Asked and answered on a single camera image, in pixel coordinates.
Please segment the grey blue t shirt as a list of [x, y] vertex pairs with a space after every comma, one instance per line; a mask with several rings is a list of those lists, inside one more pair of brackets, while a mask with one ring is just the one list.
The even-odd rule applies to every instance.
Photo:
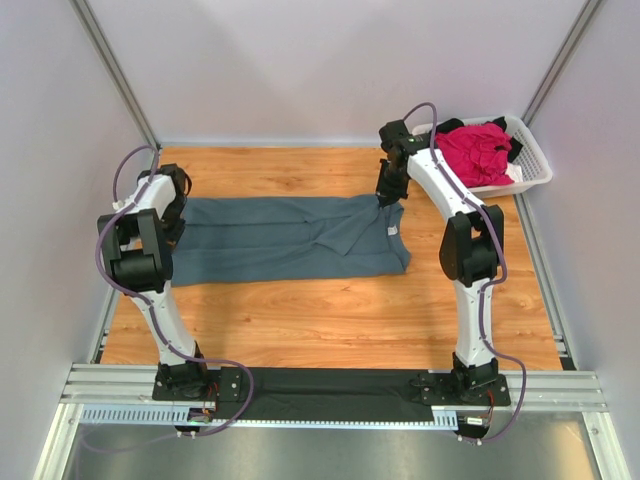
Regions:
[[403, 274], [404, 209], [354, 197], [194, 198], [173, 253], [175, 287]]

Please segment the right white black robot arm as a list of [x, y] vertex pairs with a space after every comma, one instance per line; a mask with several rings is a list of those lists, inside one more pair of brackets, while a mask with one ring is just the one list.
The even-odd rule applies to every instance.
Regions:
[[447, 386], [460, 402], [470, 404], [498, 379], [492, 351], [492, 281], [503, 260], [504, 215], [487, 207], [462, 183], [435, 147], [433, 135], [413, 135], [402, 120], [379, 130], [386, 157], [376, 185], [379, 205], [386, 207], [408, 197], [416, 182], [446, 222], [439, 250], [445, 276], [453, 282], [458, 338]]

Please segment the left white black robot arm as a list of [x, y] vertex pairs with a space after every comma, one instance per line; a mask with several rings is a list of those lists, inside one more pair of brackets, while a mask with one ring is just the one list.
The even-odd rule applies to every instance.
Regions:
[[172, 253], [185, 230], [191, 179], [176, 164], [146, 170], [133, 194], [97, 220], [98, 264], [112, 286], [142, 312], [159, 352], [152, 398], [199, 401], [212, 392], [197, 342], [186, 330], [171, 289]]

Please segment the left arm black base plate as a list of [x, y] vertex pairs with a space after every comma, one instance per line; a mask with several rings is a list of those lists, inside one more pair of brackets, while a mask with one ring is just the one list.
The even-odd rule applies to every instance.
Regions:
[[157, 373], [151, 398], [155, 401], [240, 402], [247, 398], [248, 375], [239, 368], [210, 369], [196, 377], [164, 379]]

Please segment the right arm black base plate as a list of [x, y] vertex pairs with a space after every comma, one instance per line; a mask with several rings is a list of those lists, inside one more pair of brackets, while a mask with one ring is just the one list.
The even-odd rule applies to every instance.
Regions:
[[509, 406], [511, 397], [504, 375], [489, 384], [465, 387], [453, 373], [419, 372], [409, 380], [418, 400], [430, 406]]

